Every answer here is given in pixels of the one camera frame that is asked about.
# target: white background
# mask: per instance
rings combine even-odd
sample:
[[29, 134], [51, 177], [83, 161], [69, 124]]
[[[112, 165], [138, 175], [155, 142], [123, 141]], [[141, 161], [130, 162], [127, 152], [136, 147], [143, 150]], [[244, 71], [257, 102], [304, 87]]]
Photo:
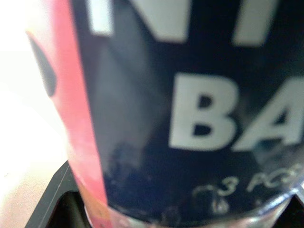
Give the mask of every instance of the white background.
[[0, 3], [0, 228], [23, 228], [67, 157], [24, 32], [27, 2]]

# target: cylindrical container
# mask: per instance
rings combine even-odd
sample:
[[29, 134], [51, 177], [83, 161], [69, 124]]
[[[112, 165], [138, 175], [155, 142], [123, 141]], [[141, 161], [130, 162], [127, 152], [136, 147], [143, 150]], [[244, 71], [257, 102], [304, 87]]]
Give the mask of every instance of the cylindrical container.
[[304, 170], [304, 2], [32, 0], [94, 228], [271, 227]]

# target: white surface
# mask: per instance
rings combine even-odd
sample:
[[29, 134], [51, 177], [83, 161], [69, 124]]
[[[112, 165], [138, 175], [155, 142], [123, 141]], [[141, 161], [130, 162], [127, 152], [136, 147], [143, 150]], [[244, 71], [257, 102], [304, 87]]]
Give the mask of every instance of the white surface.
[[23, 228], [67, 160], [64, 128], [24, 33], [22, 1], [0, 8], [0, 228]]

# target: red stripe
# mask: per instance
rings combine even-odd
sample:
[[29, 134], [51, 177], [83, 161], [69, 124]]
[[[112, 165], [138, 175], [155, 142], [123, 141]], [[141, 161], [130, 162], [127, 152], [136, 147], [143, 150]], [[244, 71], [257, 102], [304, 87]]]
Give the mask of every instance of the red stripe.
[[78, 181], [106, 204], [71, 4], [68, 0], [38, 2], [39, 7], [31, 8], [29, 16], [33, 18], [43, 12], [43, 17], [30, 20], [28, 31], [45, 52], [57, 76], [52, 99], [68, 130], [72, 146], [69, 163]]

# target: metal can bottom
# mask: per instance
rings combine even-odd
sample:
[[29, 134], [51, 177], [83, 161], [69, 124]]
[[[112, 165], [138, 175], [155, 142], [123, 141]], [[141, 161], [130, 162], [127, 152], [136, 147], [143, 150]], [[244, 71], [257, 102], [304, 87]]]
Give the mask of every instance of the metal can bottom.
[[[239, 218], [236, 220], [215, 222], [214, 224], [199, 226], [196, 228], [271, 228], [279, 216], [282, 214], [282, 212], [285, 210], [289, 202], [290, 199], [287, 199], [278, 205], [275, 209], [261, 216], [252, 216]], [[88, 221], [93, 228], [169, 228], [131, 218], [112, 208], [109, 208], [111, 227], [108, 227], [109, 223], [105, 223], [103, 219], [90, 216], [86, 207], [85, 212]]]

